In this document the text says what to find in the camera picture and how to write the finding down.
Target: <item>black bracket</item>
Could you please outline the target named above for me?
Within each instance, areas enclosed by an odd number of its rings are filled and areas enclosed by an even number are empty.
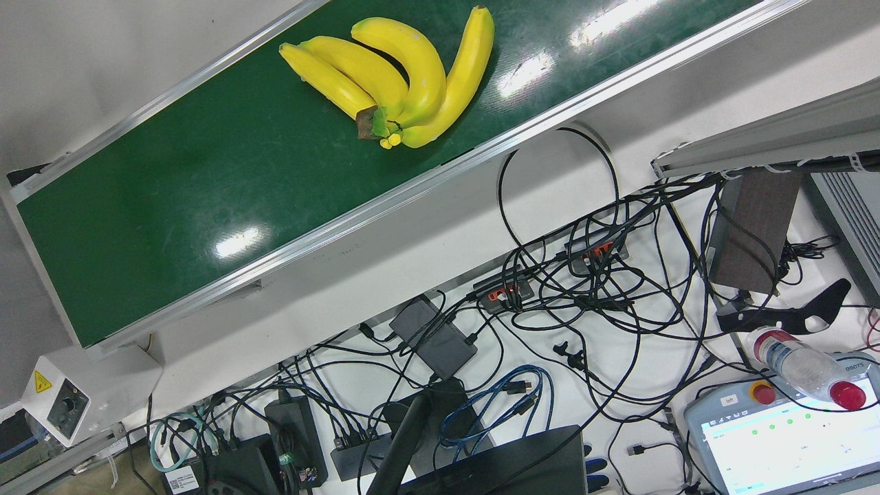
[[[718,325],[721,331],[751,332],[758,327],[778,326],[791,335],[802,336],[820,332],[834,323],[843,299],[852,284],[842,278],[829,285],[803,307],[775,309],[752,307],[750,294],[740,292],[732,301],[718,309]]]

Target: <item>yellow banana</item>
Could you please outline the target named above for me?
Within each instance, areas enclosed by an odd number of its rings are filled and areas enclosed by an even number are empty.
[[[446,73],[424,34],[389,18],[366,18],[352,26],[351,37],[391,55],[407,71],[409,91],[403,112],[394,122],[405,128],[434,116],[446,94]]]
[[[455,63],[446,79],[443,105],[429,121],[405,127],[403,144],[410,148],[424,146],[437,139],[461,116],[480,86],[494,39],[495,22],[492,14],[482,5],[474,7],[458,45]]]
[[[395,119],[403,110],[407,81],[381,55],[351,41],[332,36],[315,36],[299,44],[361,86],[379,107],[385,119]]]
[[[376,106],[376,101],[359,85],[317,56],[289,43],[283,43],[278,53],[299,77],[352,119],[358,112]]]

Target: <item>green conveyor belt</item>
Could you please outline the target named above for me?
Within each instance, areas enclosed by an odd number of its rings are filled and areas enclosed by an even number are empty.
[[[80,342],[95,344],[755,3],[658,0],[576,47],[620,0],[486,0],[495,48],[475,102],[434,143],[386,151],[358,141],[278,45],[386,16],[425,33],[448,70],[474,2],[333,0],[19,209]]]

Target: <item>screen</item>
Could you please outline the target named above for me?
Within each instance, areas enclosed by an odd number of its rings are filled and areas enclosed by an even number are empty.
[[[867,377],[854,382],[876,401]],[[843,410],[798,395],[803,405]],[[703,423],[715,464],[730,495],[807,490],[880,469],[880,407],[855,412],[805,409],[785,399],[765,410],[737,411]]]

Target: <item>water bottle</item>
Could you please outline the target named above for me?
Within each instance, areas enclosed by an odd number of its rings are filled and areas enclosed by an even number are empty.
[[[865,392],[849,381],[849,373],[840,363],[785,330],[761,327],[749,334],[746,345],[758,361],[802,394],[845,410],[865,405]]]

